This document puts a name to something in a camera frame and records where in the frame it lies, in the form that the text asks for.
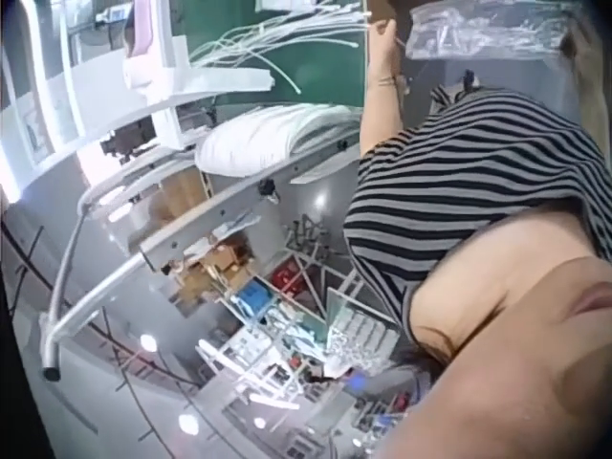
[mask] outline striped shirt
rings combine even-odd
[[[475,232],[557,200],[581,203],[597,255],[612,260],[612,177],[580,126],[508,90],[479,88],[368,152],[344,236],[355,268],[416,344],[410,299]]]

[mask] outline bundle of white wires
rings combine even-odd
[[[288,159],[299,143],[315,146],[337,126],[357,128],[360,115],[341,105],[259,108],[214,128],[197,148],[195,163],[206,173],[248,177]]]
[[[193,67],[237,67],[245,60],[256,58],[285,78],[294,90],[300,89],[278,66],[263,56],[272,50],[296,43],[327,43],[358,48],[359,43],[333,38],[346,33],[364,33],[368,11],[359,2],[345,6],[324,0],[314,6],[314,12],[293,11],[259,24],[237,27],[216,41],[194,50],[189,59]]]

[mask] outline metal rack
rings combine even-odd
[[[319,147],[298,149],[288,160],[221,191],[143,241],[136,255],[129,258],[103,279],[67,314],[59,317],[59,306],[63,299],[70,271],[72,253],[74,253],[78,231],[80,225],[82,225],[82,221],[79,221],[67,249],[68,256],[62,259],[54,294],[52,295],[50,321],[45,329],[41,349],[45,378],[48,381],[59,381],[61,376],[59,371],[59,342],[66,337],[73,336],[82,329],[89,321],[92,313],[100,308],[98,302],[129,278],[130,275],[146,267],[158,271],[167,260],[178,258],[186,248],[199,240],[203,234],[211,232],[226,220],[237,217],[246,209],[253,208],[262,199],[268,199],[275,195],[274,181],[288,182],[293,177],[297,177],[358,141],[359,134],[356,130],[353,130],[340,135],[338,140],[328,141]]]

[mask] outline plastic bag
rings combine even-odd
[[[410,59],[541,59],[558,54],[576,4],[445,0],[411,11]]]

